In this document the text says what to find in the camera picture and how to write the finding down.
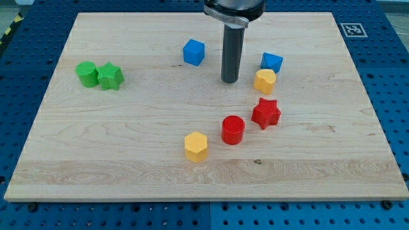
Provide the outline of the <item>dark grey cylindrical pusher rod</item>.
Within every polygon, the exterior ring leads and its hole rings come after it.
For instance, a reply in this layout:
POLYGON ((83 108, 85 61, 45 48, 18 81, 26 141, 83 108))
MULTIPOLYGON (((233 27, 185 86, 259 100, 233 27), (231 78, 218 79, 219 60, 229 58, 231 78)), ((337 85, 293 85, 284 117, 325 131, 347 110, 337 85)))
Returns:
POLYGON ((233 28, 224 25, 221 79, 226 83, 235 83, 240 72, 243 39, 245 29, 243 27, 233 28))

